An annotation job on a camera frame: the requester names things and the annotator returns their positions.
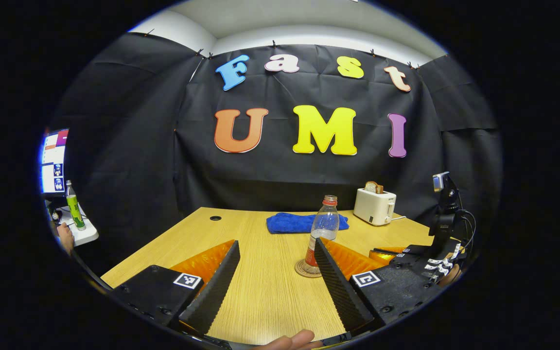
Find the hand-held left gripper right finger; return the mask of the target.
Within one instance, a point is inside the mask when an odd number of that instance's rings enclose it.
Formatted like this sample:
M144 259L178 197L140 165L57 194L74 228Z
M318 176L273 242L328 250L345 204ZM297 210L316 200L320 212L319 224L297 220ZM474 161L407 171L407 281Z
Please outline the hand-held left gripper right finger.
M444 291L407 266L384 266L347 279L320 238L315 241L314 257L341 322L352 336L397 323Z

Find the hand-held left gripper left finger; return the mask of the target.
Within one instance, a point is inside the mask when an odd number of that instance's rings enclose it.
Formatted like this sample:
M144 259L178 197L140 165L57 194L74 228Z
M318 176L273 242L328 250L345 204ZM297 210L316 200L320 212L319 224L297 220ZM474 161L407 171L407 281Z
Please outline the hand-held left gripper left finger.
M226 241L171 268L152 264L110 296L154 323L201 336L209 332L239 262L239 242Z

